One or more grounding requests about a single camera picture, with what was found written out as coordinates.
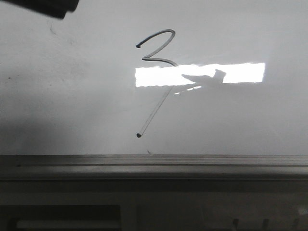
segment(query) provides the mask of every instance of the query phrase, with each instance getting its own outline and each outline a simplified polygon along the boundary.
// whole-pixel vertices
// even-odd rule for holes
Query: white surface
[[[307,13],[293,0],[81,0],[56,20],[0,2],[1,154],[305,155]],[[170,67],[141,60],[170,35],[135,45],[169,28],[155,57],[226,76],[174,86],[138,139],[170,87],[136,87],[136,68]]]

